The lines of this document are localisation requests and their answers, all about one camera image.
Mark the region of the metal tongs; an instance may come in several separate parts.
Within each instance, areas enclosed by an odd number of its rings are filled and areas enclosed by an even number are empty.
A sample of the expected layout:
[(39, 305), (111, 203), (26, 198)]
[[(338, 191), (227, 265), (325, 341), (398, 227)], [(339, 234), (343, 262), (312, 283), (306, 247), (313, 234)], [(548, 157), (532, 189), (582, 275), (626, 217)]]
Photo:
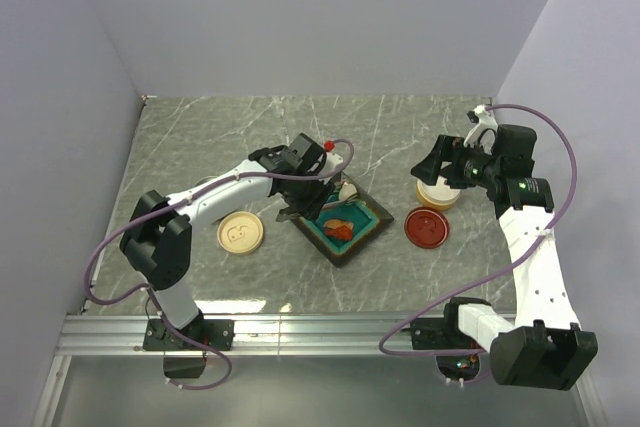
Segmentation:
[(349, 203), (353, 203), (359, 196), (358, 189), (357, 189), (357, 195), (348, 199), (347, 201), (340, 201), (338, 198), (339, 191), (342, 185), (345, 183), (354, 185), (353, 183), (349, 183), (349, 182), (336, 184), (333, 192), (328, 197), (324, 198), (325, 202), (323, 204), (319, 203), (319, 201), (322, 200), (322, 197), (319, 197), (313, 202), (306, 202), (300, 205), (287, 206), (286, 208), (281, 209), (278, 212), (276, 216), (276, 221), (285, 222), (285, 221), (289, 221), (297, 218), (304, 218), (306, 220), (313, 221), (313, 220), (316, 220), (319, 217), (319, 215), (324, 211), (328, 211)]

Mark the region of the salmon piece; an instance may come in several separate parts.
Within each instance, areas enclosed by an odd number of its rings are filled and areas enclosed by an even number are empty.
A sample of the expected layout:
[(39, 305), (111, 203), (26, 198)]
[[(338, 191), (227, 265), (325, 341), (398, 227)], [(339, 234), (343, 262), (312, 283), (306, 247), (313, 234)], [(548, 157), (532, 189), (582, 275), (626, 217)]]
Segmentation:
[(326, 220), (323, 226), (325, 229), (332, 229), (332, 230), (336, 230), (341, 227), (345, 227), (345, 228), (348, 228), (349, 230), (353, 230), (354, 224), (347, 220), (332, 218), (332, 219)]

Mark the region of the white egg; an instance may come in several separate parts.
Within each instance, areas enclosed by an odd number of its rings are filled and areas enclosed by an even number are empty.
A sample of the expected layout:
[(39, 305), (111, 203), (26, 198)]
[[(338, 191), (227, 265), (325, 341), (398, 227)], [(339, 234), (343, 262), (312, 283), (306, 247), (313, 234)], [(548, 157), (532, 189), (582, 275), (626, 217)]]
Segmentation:
[(339, 191), (339, 200), (347, 201), (348, 199), (357, 195), (357, 188), (352, 184), (343, 184)]

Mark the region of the red fried chicken piece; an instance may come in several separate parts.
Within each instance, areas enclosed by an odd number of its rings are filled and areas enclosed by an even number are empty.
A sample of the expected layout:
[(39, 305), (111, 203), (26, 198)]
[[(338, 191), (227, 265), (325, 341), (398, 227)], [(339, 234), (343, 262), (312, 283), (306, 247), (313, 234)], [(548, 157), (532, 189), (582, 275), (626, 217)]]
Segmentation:
[(324, 233), (327, 237), (341, 242), (349, 242), (353, 239), (353, 231), (345, 227), (341, 227), (336, 230), (325, 229)]

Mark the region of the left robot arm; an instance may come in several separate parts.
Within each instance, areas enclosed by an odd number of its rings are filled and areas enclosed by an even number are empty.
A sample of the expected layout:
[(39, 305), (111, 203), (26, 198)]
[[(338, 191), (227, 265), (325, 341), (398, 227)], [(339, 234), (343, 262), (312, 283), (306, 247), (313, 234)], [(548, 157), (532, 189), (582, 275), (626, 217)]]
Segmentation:
[(229, 172), (201, 186), (162, 196), (149, 191), (138, 201), (120, 250), (145, 279), (167, 326), (166, 335), (180, 349), (208, 340), (205, 321), (185, 276), (194, 234), (245, 205), (280, 196), (286, 203), (277, 218), (316, 219), (333, 192), (333, 180), (351, 157), (335, 153), (336, 144), (320, 145), (304, 133), (291, 144), (258, 149)]

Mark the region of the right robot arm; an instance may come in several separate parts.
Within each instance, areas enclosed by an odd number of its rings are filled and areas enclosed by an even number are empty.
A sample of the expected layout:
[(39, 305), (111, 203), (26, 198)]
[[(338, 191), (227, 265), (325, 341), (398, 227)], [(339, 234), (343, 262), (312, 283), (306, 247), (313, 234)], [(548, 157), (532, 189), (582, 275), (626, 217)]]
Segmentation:
[(487, 301), (454, 297), (444, 308), (444, 340), (459, 349), (475, 342), (488, 352), (500, 385), (569, 390), (596, 356), (598, 343), (582, 329), (564, 285), (550, 225), (551, 188), (532, 175), (536, 140), (533, 129), (508, 124), (497, 127), (489, 149), (441, 135), (411, 173), (426, 185), (443, 178), (455, 189), (485, 189), (516, 265), (514, 321)]

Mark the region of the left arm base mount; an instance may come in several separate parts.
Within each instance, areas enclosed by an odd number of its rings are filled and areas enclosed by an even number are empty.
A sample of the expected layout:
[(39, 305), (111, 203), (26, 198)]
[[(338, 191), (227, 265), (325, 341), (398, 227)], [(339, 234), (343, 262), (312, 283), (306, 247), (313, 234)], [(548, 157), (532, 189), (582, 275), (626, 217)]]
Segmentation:
[(142, 344), (145, 352), (161, 352), (163, 372), (170, 382), (197, 380), (205, 371), (209, 355), (225, 362), (226, 380), (232, 371), (226, 352), (231, 350), (234, 339), (234, 321), (230, 319), (205, 319), (197, 317), (182, 329), (169, 328), (161, 319), (147, 322)]

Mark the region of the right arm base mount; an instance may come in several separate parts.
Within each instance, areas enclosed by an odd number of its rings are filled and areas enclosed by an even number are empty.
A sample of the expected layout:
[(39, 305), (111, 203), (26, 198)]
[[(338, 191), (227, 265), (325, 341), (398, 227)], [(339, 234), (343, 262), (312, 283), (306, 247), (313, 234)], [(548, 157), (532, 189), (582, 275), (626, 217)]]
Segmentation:
[(438, 376), (446, 385), (476, 384), (491, 378), (490, 368), (482, 366), (484, 351), (479, 344), (457, 331), (449, 332), (443, 317), (418, 318), (402, 329), (411, 339), (413, 351), (435, 351)]

